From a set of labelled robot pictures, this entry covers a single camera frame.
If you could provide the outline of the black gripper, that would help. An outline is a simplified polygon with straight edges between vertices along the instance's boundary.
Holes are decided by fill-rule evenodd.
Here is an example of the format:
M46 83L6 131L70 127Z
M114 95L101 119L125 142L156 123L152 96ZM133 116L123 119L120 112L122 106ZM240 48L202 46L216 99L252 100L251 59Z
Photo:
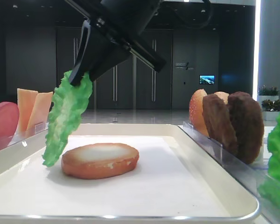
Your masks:
M131 54L160 71L165 60L145 43L140 34L161 3L160 0L84 0L83 15L87 20L82 25L70 84L80 84L87 71L90 80L95 81Z

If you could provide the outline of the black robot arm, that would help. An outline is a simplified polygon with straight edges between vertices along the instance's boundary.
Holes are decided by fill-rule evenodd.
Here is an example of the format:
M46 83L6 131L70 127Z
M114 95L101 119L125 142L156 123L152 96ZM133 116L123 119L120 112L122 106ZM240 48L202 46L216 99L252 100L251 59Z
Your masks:
M140 36L161 3L160 0L69 0L68 4L86 18L70 84L78 86L86 72L95 81L130 55L154 71L161 71L166 61Z

